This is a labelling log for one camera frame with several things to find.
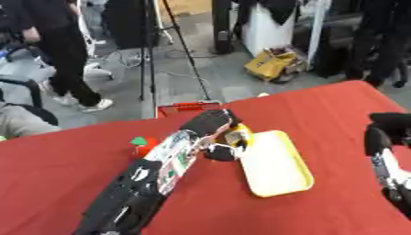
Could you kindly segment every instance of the yellow tray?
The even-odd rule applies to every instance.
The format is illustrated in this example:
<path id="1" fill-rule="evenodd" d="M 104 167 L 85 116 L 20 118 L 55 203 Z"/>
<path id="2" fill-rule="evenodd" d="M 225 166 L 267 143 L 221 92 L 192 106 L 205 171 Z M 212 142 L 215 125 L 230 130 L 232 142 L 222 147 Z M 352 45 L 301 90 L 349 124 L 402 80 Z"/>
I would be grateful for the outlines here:
<path id="1" fill-rule="evenodd" d="M 254 135 L 240 158 L 250 189 L 270 197 L 310 189 L 314 177 L 287 134 L 272 130 Z"/>

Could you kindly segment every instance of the red object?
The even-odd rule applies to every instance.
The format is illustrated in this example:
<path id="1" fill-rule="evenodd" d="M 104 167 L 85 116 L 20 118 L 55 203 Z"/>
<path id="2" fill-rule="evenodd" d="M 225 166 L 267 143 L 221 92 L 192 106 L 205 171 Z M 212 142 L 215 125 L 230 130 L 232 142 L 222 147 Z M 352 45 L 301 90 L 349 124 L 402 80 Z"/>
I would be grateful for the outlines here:
<path id="1" fill-rule="evenodd" d="M 255 132 L 288 133 L 316 178 L 306 192 L 258 198 L 238 162 L 200 158 L 143 235 L 407 235 L 364 156 L 372 112 L 404 111 L 362 82 L 228 104 Z M 136 135 L 163 140 L 195 113 L 71 129 L 0 144 L 0 235 L 66 235 L 129 164 Z M 405 169 L 411 151 L 395 148 Z"/>
<path id="2" fill-rule="evenodd" d="M 154 147 L 156 147 L 159 142 L 156 141 L 154 138 L 145 138 L 147 144 L 146 145 L 138 145 L 135 146 L 134 154 L 138 158 L 144 158 Z"/>
<path id="3" fill-rule="evenodd" d="M 166 118 L 170 115 L 175 115 L 182 112 L 192 112 L 192 111 L 204 111 L 210 109 L 221 108 L 221 103 L 217 101 L 200 101 L 194 103 L 178 103 L 172 106 L 158 106 L 157 107 L 157 118 Z"/>

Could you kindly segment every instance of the person's leg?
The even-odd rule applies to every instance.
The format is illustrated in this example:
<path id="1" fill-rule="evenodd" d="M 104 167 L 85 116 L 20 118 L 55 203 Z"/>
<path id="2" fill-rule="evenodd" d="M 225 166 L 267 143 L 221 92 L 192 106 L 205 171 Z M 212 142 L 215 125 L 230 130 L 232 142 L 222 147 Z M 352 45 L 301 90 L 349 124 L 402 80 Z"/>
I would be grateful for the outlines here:
<path id="1" fill-rule="evenodd" d="M 80 104 L 95 106 L 101 101 L 102 97 L 92 91 L 83 79 L 84 67 L 88 59 L 83 34 L 76 25 L 70 26 L 67 33 L 70 40 L 70 45 L 68 45 L 71 58 L 69 69 L 72 71 L 72 75 L 66 80 L 67 86 L 72 96 L 78 99 Z"/>
<path id="2" fill-rule="evenodd" d="M 83 106 L 95 106 L 101 96 L 95 93 L 83 80 L 83 69 L 87 61 L 87 52 L 83 36 L 76 26 L 59 28 L 42 33 L 40 48 L 52 60 L 57 71 L 50 78 L 50 85 L 58 95 L 70 92 Z"/>
<path id="3" fill-rule="evenodd" d="M 28 112 L 21 106 L 0 108 L 0 136 L 7 139 L 61 130 Z"/>
<path id="4" fill-rule="evenodd" d="M 394 22 L 384 35 L 383 44 L 379 49 L 378 60 L 372 67 L 372 73 L 367 82 L 379 86 L 392 75 L 395 68 L 405 57 L 408 42 L 411 39 L 411 4 L 402 0 L 396 10 Z"/>
<path id="5" fill-rule="evenodd" d="M 394 0 L 368 0 L 359 29 L 354 35 L 347 78 L 361 79 L 365 62 L 378 41 L 378 35 L 389 26 Z"/>
<path id="6" fill-rule="evenodd" d="M 61 60 L 61 55 L 64 53 L 60 36 L 61 33 L 59 31 L 42 33 L 41 42 L 38 43 L 38 47 L 48 57 L 49 62 L 56 69 L 56 73 L 49 78 L 53 92 L 59 96 L 65 96 L 69 92 L 69 89 L 65 83 L 65 79 L 61 77 L 60 69 L 56 67 L 56 62 Z"/>

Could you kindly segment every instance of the tripod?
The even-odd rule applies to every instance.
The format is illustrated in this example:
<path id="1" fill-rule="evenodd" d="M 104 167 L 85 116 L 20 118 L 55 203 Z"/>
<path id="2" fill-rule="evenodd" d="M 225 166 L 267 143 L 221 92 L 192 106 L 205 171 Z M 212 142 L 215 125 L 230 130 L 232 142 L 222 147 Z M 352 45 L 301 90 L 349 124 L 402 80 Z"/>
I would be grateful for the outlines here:
<path id="1" fill-rule="evenodd" d="M 172 22 L 172 26 L 168 27 L 168 28 L 155 28 L 154 24 L 155 24 L 155 8 L 154 8 L 154 3 L 153 1 L 157 1 L 157 0 L 141 0 L 143 2 L 143 9 L 144 9 L 144 13 L 142 15 L 142 25 L 143 30 L 142 30 L 142 37 L 144 38 L 144 43 L 143 45 L 147 45 L 148 47 L 148 53 L 150 56 L 150 91 L 152 94 L 152 103 L 153 103 L 153 107 L 154 107 L 154 112 L 156 113 L 156 108 L 157 108 L 157 98 L 156 98 L 156 94 L 157 94 L 157 90 L 156 90 L 156 80 L 155 80 L 155 68 L 154 68 L 154 60 L 153 60 L 153 42 L 152 42 L 152 38 L 151 36 L 153 35 L 154 32 L 156 32 L 155 30 L 167 30 L 170 28 L 174 28 L 177 36 L 179 38 L 179 40 L 182 43 L 183 46 L 183 50 L 184 53 L 187 56 L 188 61 L 190 62 L 191 67 L 193 68 L 194 71 L 194 75 L 195 78 L 198 80 L 198 83 L 200 83 L 201 89 L 203 90 L 204 94 L 205 94 L 205 99 L 206 100 L 211 100 L 209 93 L 206 90 L 206 86 L 203 83 L 202 78 L 200 77 L 200 74 L 195 66 L 195 61 L 193 56 L 191 55 L 190 51 L 187 48 L 187 44 L 184 41 L 183 38 L 183 34 L 180 30 L 180 26 L 177 24 L 177 21 L 175 20 L 174 15 L 172 14 L 172 10 L 167 2 L 167 0 L 162 0 L 162 2 L 164 3 L 165 9 L 167 11 L 167 14 L 170 17 L 170 20 Z M 144 94 L 144 84 L 145 84 L 145 54 L 146 51 L 144 49 L 144 47 L 141 47 L 141 93 L 140 93 L 140 100 L 143 101 L 145 98 L 145 94 Z"/>

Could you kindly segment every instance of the robotic arm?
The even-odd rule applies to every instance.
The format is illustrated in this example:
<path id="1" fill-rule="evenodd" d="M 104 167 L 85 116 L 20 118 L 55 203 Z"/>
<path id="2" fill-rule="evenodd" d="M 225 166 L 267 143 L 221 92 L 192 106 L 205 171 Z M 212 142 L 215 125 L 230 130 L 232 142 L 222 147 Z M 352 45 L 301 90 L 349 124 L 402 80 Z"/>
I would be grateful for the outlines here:
<path id="1" fill-rule="evenodd" d="M 384 196 L 411 219 L 411 173 L 401 169 L 393 144 L 409 144 L 411 115 L 372 114 L 365 133 L 365 152 L 371 157 Z"/>
<path id="2" fill-rule="evenodd" d="M 206 151 L 209 159 L 235 161 L 245 151 L 250 135 L 235 134 L 234 145 L 216 144 L 216 139 L 240 125 L 227 109 L 209 110 L 180 127 L 144 159 L 134 161 L 98 196 L 83 215 L 74 235 L 139 234 L 161 208 L 178 181 Z"/>

